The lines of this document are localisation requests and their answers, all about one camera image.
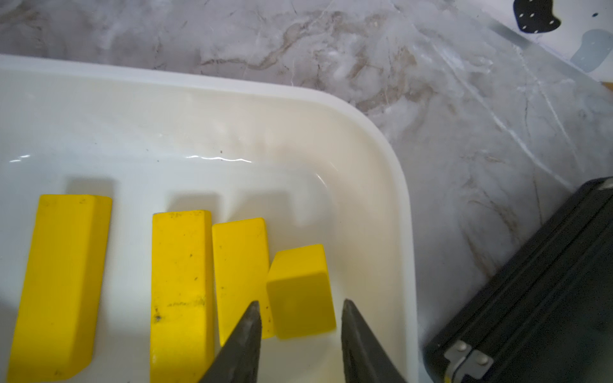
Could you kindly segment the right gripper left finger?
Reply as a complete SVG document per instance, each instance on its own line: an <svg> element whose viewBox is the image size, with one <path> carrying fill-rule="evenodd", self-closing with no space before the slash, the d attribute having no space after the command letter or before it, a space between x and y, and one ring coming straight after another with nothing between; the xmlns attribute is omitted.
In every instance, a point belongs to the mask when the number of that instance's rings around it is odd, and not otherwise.
<svg viewBox="0 0 613 383"><path fill-rule="evenodd" d="M260 304L253 301L199 383L257 382L262 329Z"/></svg>

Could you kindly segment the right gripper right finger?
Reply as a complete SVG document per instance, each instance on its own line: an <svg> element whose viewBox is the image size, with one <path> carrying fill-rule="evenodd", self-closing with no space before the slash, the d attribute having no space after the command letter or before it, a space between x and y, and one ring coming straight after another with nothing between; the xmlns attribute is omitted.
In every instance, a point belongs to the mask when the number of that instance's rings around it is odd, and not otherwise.
<svg viewBox="0 0 613 383"><path fill-rule="evenodd" d="M357 306L349 299L343 303L341 343L345 382L406 383Z"/></svg>

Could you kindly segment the long yellow block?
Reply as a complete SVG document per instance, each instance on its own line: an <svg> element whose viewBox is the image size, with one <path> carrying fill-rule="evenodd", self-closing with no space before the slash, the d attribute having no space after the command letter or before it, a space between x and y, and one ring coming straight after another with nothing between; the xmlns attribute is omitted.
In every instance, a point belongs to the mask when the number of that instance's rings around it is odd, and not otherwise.
<svg viewBox="0 0 613 383"><path fill-rule="evenodd" d="M42 195L6 379L69 379L93 359L113 201Z"/></svg>

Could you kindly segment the black hard case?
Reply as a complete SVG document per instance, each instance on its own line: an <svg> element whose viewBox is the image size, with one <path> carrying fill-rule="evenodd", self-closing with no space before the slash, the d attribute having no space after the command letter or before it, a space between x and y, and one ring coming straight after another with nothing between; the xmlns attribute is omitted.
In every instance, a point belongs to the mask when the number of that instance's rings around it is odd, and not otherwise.
<svg viewBox="0 0 613 383"><path fill-rule="evenodd" d="M583 184L423 358L434 382L610 382L611 178Z"/></svg>

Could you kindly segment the small yellow cube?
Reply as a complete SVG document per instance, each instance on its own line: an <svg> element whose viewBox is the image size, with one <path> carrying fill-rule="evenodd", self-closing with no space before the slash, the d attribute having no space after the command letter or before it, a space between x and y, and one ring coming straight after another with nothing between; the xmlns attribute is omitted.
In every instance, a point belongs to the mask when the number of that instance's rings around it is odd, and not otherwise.
<svg viewBox="0 0 613 383"><path fill-rule="evenodd" d="M336 329L322 244L277 252L268 272L266 289L277 338L301 338Z"/></svg>

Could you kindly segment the white plastic bin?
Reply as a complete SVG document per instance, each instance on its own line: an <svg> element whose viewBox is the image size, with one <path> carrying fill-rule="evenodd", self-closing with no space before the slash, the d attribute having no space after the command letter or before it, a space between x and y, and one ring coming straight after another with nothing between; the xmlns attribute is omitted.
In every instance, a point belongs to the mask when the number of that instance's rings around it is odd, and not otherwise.
<svg viewBox="0 0 613 383"><path fill-rule="evenodd" d="M410 197L375 124L323 92L1 58L1 380L42 195L112 199L91 363L48 382L197 382L260 304L258 382L344 382L345 299L419 378ZM276 337L277 252L324 246L336 329Z"/></svg>

